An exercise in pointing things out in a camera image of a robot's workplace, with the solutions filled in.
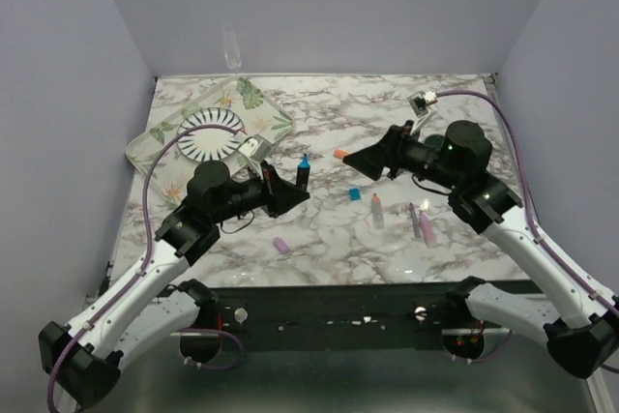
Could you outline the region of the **blue black highlighter pen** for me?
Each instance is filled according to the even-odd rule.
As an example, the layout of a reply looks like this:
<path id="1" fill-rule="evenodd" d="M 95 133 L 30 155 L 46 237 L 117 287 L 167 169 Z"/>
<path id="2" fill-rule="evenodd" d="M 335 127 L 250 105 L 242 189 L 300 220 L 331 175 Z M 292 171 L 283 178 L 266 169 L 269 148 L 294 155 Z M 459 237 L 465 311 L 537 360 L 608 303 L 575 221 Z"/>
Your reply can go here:
<path id="1" fill-rule="evenodd" d="M 306 191 L 308 189 L 310 179 L 310 161 L 307 154 L 304 154 L 297 167 L 296 186 Z"/>

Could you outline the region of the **blue pen cap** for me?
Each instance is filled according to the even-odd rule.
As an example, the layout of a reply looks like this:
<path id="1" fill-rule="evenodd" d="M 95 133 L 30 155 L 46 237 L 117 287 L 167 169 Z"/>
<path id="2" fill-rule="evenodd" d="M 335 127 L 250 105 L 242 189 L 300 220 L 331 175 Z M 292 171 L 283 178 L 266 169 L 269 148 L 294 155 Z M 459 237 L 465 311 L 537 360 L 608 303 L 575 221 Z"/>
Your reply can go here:
<path id="1" fill-rule="evenodd" d="M 348 190 L 348 196 L 351 201 L 360 200 L 361 192 L 358 188 L 351 188 Z"/>

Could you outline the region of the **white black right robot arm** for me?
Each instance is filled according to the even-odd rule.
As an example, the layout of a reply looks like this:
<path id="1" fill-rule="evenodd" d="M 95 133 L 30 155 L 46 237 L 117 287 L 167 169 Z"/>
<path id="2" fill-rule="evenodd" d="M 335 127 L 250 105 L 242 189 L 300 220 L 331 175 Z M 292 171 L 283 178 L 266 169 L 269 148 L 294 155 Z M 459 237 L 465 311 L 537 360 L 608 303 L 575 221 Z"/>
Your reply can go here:
<path id="1" fill-rule="evenodd" d="M 459 328 L 481 320 L 514 331 L 543 345 L 568 374 L 586 379 L 618 349 L 618 298 L 543 235 L 523 200 L 488 172 L 491 153 L 482 128 L 459 120 L 438 148 L 419 141 L 406 124 L 342 161 L 372 180 L 407 171 L 447 189 L 455 215 L 507 254 L 547 298 L 536 304 L 468 278 L 449 294 L 447 320 Z"/>

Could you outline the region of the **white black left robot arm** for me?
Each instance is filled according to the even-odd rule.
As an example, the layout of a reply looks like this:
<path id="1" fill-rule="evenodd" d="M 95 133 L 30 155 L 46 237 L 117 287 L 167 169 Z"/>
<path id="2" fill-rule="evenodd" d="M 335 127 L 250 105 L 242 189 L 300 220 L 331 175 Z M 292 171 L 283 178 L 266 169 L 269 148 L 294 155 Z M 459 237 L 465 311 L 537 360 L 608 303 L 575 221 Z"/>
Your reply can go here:
<path id="1" fill-rule="evenodd" d="M 237 182 L 224 162 L 200 163 L 187 195 L 157 230 L 148 230 L 145 253 L 96 302 L 60 325 L 49 322 L 39 333 L 46 403 L 56 411 L 55 387 L 80 408 L 99 403 L 121 373 L 140 355 L 177 332 L 222 336 L 216 299 L 201 283 L 182 283 L 165 303 L 153 300 L 183 275 L 221 237 L 221 225 L 262 209 L 277 218 L 309 199 L 308 161 L 301 161 L 293 183 L 267 162 L 256 175 Z"/>

